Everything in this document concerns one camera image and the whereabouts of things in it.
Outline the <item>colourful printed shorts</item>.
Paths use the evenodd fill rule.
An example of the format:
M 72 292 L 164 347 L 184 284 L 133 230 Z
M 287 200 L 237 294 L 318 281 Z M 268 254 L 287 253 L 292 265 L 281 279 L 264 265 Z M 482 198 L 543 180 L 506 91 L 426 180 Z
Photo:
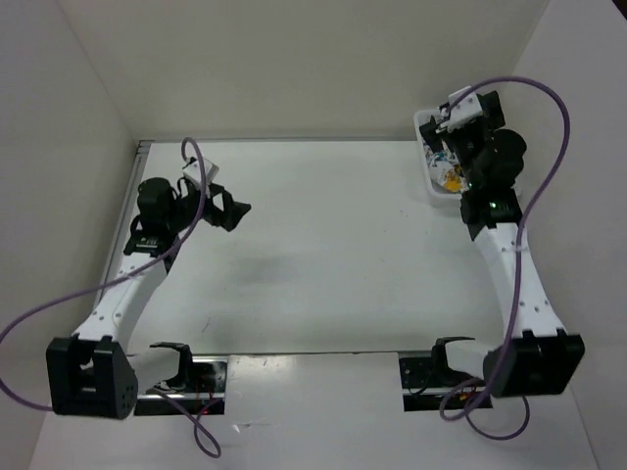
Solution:
M 460 194 L 467 189 L 458 158 L 446 144 L 443 144 L 440 151 L 434 151 L 424 144 L 423 150 L 428 175 L 437 187 L 451 194 Z

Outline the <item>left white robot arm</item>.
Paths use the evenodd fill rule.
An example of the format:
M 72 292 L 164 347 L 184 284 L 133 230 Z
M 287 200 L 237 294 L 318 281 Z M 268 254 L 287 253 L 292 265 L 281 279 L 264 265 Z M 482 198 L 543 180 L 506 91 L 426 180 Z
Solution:
M 53 339 L 46 350 L 52 409 L 58 415 L 123 420 L 149 390 L 181 392 L 194 383 L 188 345 L 160 341 L 136 354 L 126 349 L 175 262 L 180 233 L 196 216 L 230 232 L 252 207 L 218 184 L 202 193 L 187 177 L 175 184 L 162 177 L 141 182 L 137 207 L 115 285 L 70 336 Z

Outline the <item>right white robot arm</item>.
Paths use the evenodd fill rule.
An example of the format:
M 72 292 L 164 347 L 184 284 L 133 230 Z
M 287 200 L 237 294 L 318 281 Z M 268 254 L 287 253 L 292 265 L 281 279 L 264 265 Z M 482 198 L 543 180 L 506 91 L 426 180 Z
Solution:
M 456 157 L 465 187 L 460 217 L 486 262 L 504 322 L 504 339 L 489 346 L 470 337 L 445 337 L 432 349 L 431 377 L 490 384 L 494 398 L 561 394 L 585 352 L 556 315 L 528 246 L 514 185 L 527 145 L 506 128 L 497 92 L 467 88 L 448 98 L 419 128 L 427 149 Z

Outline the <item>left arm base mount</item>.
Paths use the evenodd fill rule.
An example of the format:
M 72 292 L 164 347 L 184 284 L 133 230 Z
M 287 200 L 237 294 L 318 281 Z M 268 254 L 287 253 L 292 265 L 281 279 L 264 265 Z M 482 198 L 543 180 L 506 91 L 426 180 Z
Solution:
M 228 357 L 195 355 L 185 385 L 162 382 L 138 397 L 134 415 L 139 417 L 174 416 L 182 412 L 157 394 L 166 393 L 190 414 L 223 415 L 225 408 Z

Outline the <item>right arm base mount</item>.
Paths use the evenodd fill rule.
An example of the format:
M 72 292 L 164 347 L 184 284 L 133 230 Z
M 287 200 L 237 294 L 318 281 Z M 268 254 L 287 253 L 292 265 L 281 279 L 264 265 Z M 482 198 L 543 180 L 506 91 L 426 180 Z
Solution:
M 470 379 L 463 372 L 435 371 L 427 352 L 400 354 L 399 369 L 404 412 L 437 411 L 452 387 Z

